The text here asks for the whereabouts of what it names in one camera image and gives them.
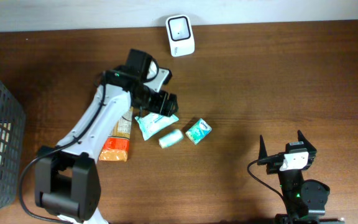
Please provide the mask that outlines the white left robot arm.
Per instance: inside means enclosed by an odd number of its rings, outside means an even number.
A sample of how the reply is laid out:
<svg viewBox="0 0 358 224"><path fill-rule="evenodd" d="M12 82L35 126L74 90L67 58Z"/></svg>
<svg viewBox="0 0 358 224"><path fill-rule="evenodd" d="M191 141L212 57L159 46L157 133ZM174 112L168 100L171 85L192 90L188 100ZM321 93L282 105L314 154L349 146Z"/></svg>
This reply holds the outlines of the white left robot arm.
<svg viewBox="0 0 358 224"><path fill-rule="evenodd" d="M101 74L94 98L74 128L35 160L35 204L57 223L106 223L98 204L96 164L113 127L131 108L170 117L177 97L162 90L172 72L132 49L125 64Z"/></svg>

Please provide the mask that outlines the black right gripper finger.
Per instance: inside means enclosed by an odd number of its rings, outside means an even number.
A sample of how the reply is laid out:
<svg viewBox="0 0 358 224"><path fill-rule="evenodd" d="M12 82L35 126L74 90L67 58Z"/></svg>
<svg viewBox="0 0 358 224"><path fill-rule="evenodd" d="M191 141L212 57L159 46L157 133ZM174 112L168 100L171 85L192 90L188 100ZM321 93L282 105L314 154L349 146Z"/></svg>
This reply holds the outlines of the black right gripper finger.
<svg viewBox="0 0 358 224"><path fill-rule="evenodd" d="M297 131L297 135L298 135L298 140L303 142L303 144L305 145L305 147L307 148L307 150L315 150L316 148L309 142L309 140L307 140L307 138L305 138L305 136L303 135L303 133L298 130Z"/></svg>
<svg viewBox="0 0 358 224"><path fill-rule="evenodd" d="M259 156L258 159L265 159L267 157L267 150L265 147L265 142L263 136L259 136Z"/></svg>

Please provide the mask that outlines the teal wet wipes pack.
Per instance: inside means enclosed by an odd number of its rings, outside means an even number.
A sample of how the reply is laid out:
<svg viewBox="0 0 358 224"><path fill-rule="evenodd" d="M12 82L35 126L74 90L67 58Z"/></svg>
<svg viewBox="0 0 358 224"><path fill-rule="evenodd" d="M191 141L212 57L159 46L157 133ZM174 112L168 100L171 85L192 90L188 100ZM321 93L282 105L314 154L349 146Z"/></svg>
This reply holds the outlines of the teal wet wipes pack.
<svg viewBox="0 0 358 224"><path fill-rule="evenodd" d="M163 116L157 113L149 113L144 117L136 116L135 120L139 124L144 141L147 141L154 134L177 122L179 118L174 114Z"/></svg>

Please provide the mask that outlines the teal Kleenex tissue pack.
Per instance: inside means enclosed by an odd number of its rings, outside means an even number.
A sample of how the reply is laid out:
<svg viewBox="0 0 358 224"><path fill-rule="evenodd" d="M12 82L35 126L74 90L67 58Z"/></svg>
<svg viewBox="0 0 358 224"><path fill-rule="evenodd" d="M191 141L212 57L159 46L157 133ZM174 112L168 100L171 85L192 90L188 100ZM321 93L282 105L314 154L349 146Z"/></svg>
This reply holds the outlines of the teal Kleenex tissue pack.
<svg viewBox="0 0 358 224"><path fill-rule="evenodd" d="M212 127L200 118L185 134L193 144L198 144L211 131Z"/></svg>

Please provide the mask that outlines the orange spaghetti packet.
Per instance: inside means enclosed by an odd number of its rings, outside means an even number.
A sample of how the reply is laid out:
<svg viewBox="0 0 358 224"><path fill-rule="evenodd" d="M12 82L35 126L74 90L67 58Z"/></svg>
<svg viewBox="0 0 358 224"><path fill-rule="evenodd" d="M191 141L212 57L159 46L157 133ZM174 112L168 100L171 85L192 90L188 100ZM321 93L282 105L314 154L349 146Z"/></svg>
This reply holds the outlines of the orange spaghetti packet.
<svg viewBox="0 0 358 224"><path fill-rule="evenodd" d="M116 123L99 155L101 161L124 161L129 154L133 107Z"/></svg>

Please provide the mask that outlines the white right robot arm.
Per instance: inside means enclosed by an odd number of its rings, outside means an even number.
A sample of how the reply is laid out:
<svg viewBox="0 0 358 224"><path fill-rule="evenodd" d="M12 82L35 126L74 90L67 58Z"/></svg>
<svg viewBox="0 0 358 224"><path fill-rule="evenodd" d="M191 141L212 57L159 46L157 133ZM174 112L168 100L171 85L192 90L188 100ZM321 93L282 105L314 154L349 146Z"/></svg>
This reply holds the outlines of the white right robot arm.
<svg viewBox="0 0 358 224"><path fill-rule="evenodd" d="M278 175L279 194L286 214L277 214L274 223L344 223L341 219L323 219L326 214L330 188L328 185L313 179L305 180L303 172L308 170L315 157L316 148L297 131L297 142L289 142L283 152L268 155L263 137L259 137L260 149L256 164L266 167L267 174Z"/></svg>

